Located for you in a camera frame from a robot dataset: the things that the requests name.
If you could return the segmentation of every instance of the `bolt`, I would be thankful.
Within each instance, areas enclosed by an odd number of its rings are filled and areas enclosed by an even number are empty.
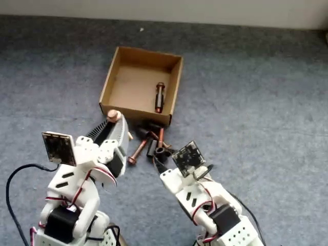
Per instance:
[[[162,148],[163,147],[163,137],[164,137],[164,128],[161,128],[159,130],[159,139],[158,139],[158,147]]]
[[[163,96],[163,90],[165,88],[164,83],[159,82],[156,85],[157,88],[157,94],[156,94],[156,101],[155,101],[155,112],[161,113],[163,110],[163,104],[164,104],[164,96]]]
[[[152,135],[152,137],[153,137],[154,139],[156,139],[157,141],[159,141],[158,136],[157,136],[154,132],[151,131],[150,134]],[[168,149],[168,148],[171,147],[171,145],[166,144],[164,141],[163,141],[162,143],[163,143],[163,147],[166,148],[166,149]]]
[[[115,110],[115,109],[112,109],[110,111],[108,111],[107,113],[107,120],[109,122],[117,122],[119,119],[121,119],[121,112]]]
[[[136,165],[137,163],[137,158],[139,156],[139,154],[141,153],[141,151],[143,150],[143,148],[146,146],[148,141],[148,138],[144,139],[141,144],[139,145],[138,149],[134,152],[134,154],[132,156],[128,157],[128,162],[132,165]]]

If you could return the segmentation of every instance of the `white wall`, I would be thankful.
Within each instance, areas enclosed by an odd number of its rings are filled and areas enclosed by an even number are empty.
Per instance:
[[[0,13],[328,28],[328,0],[0,0]]]

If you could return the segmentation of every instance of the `open cardboard box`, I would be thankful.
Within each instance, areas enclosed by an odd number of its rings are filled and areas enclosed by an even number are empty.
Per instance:
[[[150,119],[168,126],[171,123],[179,88],[181,56],[117,47],[99,105],[103,114],[110,109],[126,118]],[[156,85],[165,84],[162,113],[155,112]]]

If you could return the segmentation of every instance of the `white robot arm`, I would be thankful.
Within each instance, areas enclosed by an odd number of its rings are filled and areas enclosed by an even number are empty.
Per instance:
[[[160,179],[193,223],[202,226],[195,245],[263,246],[239,202],[210,177],[194,142],[172,157],[178,168],[162,172]]]
[[[66,134],[45,132],[43,137],[49,160],[60,167],[48,185],[33,246],[121,245],[114,229],[105,233],[110,221],[98,211],[95,182],[116,185],[125,173],[129,135],[124,116],[104,122],[75,144]]]

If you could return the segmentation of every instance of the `grey carpet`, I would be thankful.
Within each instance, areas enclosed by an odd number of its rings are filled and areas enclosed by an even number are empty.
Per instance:
[[[0,177],[47,163],[41,131],[74,137],[102,120],[98,107],[115,47],[184,56],[167,142],[195,140],[212,175],[257,216],[269,246],[327,245],[328,47],[318,32],[216,25],[0,17]],[[139,144],[131,142],[130,153]],[[11,202],[26,235],[52,174],[26,170]],[[197,228],[145,153],[101,209],[129,245],[185,245]],[[0,200],[0,241],[22,245]]]

